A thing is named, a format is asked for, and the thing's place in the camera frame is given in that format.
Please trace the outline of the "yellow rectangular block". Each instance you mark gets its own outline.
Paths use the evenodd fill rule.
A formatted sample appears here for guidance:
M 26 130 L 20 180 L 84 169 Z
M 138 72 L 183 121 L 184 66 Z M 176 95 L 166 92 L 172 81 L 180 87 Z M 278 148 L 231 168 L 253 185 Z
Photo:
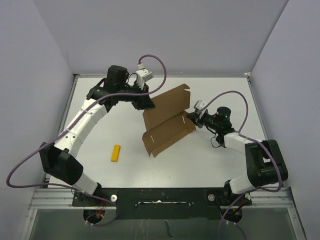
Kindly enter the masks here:
M 112 155 L 111 155 L 111 162 L 117 162 L 120 155 L 121 146 L 119 144 L 115 144 L 113 147 Z

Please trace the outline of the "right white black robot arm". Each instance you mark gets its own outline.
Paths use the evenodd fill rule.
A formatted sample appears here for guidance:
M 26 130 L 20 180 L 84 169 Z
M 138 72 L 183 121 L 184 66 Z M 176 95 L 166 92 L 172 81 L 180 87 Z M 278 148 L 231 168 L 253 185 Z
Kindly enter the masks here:
M 206 110 L 188 113 L 187 118 L 198 128 L 206 127 L 215 134 L 217 143 L 245 156 L 246 173 L 231 179 L 222 192 L 223 200 L 232 205 L 241 194 L 266 185 L 281 184 L 289 177 L 283 155 L 276 140 L 255 140 L 240 136 L 232 127 L 231 110 L 221 106 L 215 114 Z

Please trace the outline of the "brown cardboard box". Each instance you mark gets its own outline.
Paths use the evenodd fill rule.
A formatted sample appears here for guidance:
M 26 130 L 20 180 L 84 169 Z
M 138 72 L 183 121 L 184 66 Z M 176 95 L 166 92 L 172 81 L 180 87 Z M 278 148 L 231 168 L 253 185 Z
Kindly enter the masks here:
M 149 156 L 158 156 L 196 130 L 187 118 L 190 98 L 190 87 L 184 83 L 151 99 L 155 108 L 142 114 L 146 128 L 142 141 Z

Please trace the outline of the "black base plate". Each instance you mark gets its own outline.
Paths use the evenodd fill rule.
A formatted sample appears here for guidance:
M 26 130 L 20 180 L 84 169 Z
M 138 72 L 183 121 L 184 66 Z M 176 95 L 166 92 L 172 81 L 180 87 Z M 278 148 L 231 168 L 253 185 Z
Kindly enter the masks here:
M 93 223 L 102 220 L 108 207 L 116 208 L 117 220 L 219 220 L 228 206 L 235 209 L 225 217 L 238 222 L 242 207 L 251 203 L 226 187 L 101 188 L 98 198 L 77 192 L 72 200 L 72 206 L 83 207 L 83 217 Z

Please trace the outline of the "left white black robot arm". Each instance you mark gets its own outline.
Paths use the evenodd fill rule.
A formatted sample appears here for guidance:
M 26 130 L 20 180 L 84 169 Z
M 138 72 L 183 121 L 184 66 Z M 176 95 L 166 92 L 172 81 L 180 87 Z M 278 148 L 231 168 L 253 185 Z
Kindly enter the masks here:
M 129 85 L 128 70 L 122 66 L 110 66 L 107 76 L 89 90 L 80 110 L 66 127 L 66 134 L 39 152 L 45 173 L 84 192 L 83 198 L 91 206 L 102 199 L 98 190 L 100 185 L 84 173 L 84 167 L 76 157 L 91 130 L 117 103 L 130 102 L 136 110 L 155 107 L 147 94 L 149 87 L 146 84 L 154 75 L 142 64 L 138 67 L 137 78 L 133 85 Z

